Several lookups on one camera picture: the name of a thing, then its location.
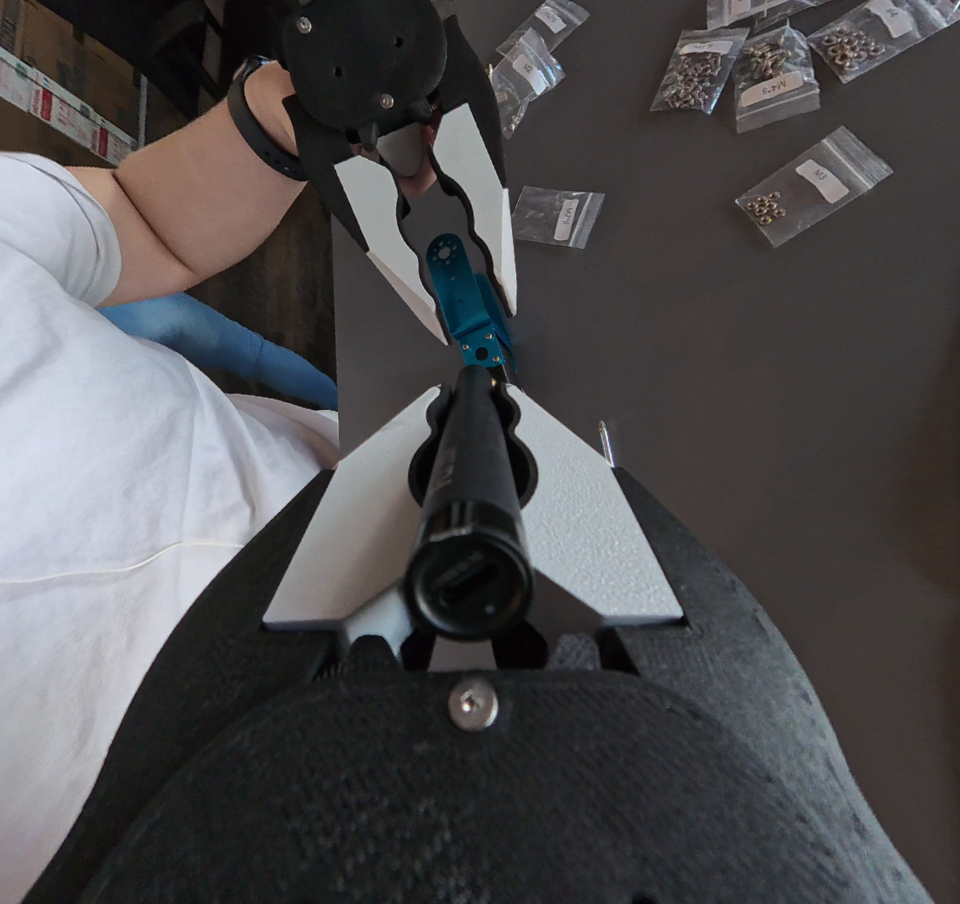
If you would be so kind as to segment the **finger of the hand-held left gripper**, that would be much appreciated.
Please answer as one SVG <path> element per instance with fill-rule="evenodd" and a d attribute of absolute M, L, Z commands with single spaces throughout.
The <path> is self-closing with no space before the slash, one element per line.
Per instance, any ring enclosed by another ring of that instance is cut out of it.
<path fill-rule="evenodd" d="M 438 306 L 426 288 L 421 259 L 404 238 L 398 182 L 388 166 L 352 156 L 334 166 L 366 245 L 366 256 L 410 310 L 443 344 L 449 343 Z"/>
<path fill-rule="evenodd" d="M 510 193 L 499 179 L 468 103 L 444 114 L 429 152 L 438 181 L 456 197 L 467 228 L 483 252 L 487 275 L 509 317 L 518 311 L 518 276 Z"/>

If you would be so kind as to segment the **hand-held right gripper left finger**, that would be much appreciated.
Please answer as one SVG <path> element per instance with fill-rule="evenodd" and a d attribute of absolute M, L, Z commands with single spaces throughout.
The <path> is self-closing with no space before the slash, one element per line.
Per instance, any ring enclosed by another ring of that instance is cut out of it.
<path fill-rule="evenodd" d="M 413 624 L 399 591 L 421 522 L 408 472 L 428 440 L 437 385 L 340 461 L 263 616 L 273 631 L 330 631 L 341 642 Z"/>

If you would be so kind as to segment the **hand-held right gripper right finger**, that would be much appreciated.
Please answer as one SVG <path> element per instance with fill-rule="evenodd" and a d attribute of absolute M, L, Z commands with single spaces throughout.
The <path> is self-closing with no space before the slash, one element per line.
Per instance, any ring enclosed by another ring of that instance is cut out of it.
<path fill-rule="evenodd" d="M 606 458 L 513 384 L 514 433 L 532 453 L 521 516 L 534 568 L 614 626 L 679 620 L 681 605 Z"/>

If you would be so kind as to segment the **blue bracket with black servo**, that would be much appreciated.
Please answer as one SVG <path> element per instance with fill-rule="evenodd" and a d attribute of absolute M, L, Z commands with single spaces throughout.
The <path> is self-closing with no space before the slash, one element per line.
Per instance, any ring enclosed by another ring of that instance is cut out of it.
<path fill-rule="evenodd" d="M 496 380 L 515 383 L 517 364 L 498 298 L 487 276 L 474 272 L 461 238 L 438 235 L 427 248 L 426 264 L 464 364 L 484 367 Z"/>

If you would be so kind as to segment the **black electric screwdriver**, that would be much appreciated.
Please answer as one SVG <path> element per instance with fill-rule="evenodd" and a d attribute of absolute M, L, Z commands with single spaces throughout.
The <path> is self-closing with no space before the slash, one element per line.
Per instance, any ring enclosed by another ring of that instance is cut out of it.
<path fill-rule="evenodd" d="M 410 466 L 422 513 L 403 581 L 419 626 L 475 642 L 508 633 L 533 601 L 536 575 L 522 524 L 532 454 L 515 437 L 520 410 L 481 365 L 463 368 L 428 407 L 430 437 Z"/>

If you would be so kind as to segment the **person's left forearm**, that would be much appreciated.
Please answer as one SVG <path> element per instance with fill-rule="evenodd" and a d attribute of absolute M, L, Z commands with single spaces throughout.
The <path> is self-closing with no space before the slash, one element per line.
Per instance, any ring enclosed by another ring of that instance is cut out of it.
<path fill-rule="evenodd" d="M 187 291 L 259 248 L 274 227 L 259 214 L 254 193 L 261 171 L 225 103 L 114 171 L 76 169 L 121 250 L 105 305 Z"/>

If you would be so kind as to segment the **dark grey desk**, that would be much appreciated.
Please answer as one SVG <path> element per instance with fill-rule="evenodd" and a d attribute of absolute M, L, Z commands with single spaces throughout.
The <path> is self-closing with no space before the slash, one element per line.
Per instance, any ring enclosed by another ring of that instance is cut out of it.
<path fill-rule="evenodd" d="M 958 25 L 738 134 L 651 113 L 706 0 L 574 0 L 558 87 L 505 143 L 606 201 L 585 250 L 517 245 L 519 380 L 759 599 L 882 826 L 958 902 Z M 478 55 L 541 0 L 457 0 Z M 892 173 L 774 247 L 737 199 L 841 127 Z"/>

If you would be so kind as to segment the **flat clear zip bag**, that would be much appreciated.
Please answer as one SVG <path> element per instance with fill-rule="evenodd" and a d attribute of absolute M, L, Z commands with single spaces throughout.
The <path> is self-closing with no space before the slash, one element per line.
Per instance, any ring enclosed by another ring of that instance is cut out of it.
<path fill-rule="evenodd" d="M 511 213 L 513 238 L 583 250 L 605 199 L 603 192 L 524 185 Z"/>

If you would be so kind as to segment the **small zip bag of screws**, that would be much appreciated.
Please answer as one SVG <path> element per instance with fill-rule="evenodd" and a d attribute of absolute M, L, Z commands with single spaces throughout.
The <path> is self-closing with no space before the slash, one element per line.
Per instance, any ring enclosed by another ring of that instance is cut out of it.
<path fill-rule="evenodd" d="M 538 30 L 530 27 L 517 38 L 490 75 L 506 139 L 515 133 L 530 102 L 555 88 L 565 76 Z"/>

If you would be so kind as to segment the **black wristband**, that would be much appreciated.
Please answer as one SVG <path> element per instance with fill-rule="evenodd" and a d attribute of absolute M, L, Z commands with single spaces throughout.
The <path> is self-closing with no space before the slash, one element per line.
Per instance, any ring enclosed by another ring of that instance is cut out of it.
<path fill-rule="evenodd" d="M 300 159 L 275 144 L 255 117 L 246 98 L 248 78 L 270 62 L 267 57 L 254 54 L 234 71 L 225 98 L 229 114 L 236 130 L 264 164 L 285 178 L 306 182 L 308 175 Z"/>

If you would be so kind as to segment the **blue jeans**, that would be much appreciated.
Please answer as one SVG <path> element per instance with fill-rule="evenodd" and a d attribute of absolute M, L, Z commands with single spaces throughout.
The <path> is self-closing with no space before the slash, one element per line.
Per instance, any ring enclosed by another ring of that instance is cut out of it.
<path fill-rule="evenodd" d="M 288 397 L 338 410 L 338 389 L 306 358 L 187 293 L 102 307 L 126 334 L 166 346 L 201 369 L 252 379 Z"/>

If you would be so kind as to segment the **zip bag of silver screws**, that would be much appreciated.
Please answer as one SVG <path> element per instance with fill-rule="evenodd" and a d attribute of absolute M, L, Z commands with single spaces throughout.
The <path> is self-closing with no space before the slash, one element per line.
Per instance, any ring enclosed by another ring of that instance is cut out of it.
<path fill-rule="evenodd" d="M 749 34 L 747 27 L 683 30 L 651 111 L 712 114 Z"/>
<path fill-rule="evenodd" d="M 746 41 L 734 68 L 735 129 L 757 130 L 819 109 L 807 37 L 788 23 Z"/>

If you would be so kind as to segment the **stack of cardboard boxes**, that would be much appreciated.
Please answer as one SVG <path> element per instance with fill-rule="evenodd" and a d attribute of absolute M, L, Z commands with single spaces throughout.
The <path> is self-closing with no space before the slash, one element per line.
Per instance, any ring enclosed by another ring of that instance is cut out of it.
<path fill-rule="evenodd" d="M 117 166 L 143 140 L 141 80 L 36 0 L 1 0 L 2 148 Z"/>

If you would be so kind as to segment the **zip bag of small nuts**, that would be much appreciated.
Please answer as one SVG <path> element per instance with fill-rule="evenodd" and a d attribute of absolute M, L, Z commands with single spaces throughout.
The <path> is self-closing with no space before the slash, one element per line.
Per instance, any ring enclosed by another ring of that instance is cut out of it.
<path fill-rule="evenodd" d="M 777 248 L 865 195 L 892 172 L 841 126 L 735 203 Z"/>

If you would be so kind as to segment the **zip bag of large nuts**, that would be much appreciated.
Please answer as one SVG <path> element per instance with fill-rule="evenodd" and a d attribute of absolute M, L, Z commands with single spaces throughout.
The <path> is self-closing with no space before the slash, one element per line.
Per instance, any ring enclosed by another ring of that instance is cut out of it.
<path fill-rule="evenodd" d="M 807 37 L 842 83 L 958 22 L 959 0 L 867 0 Z"/>

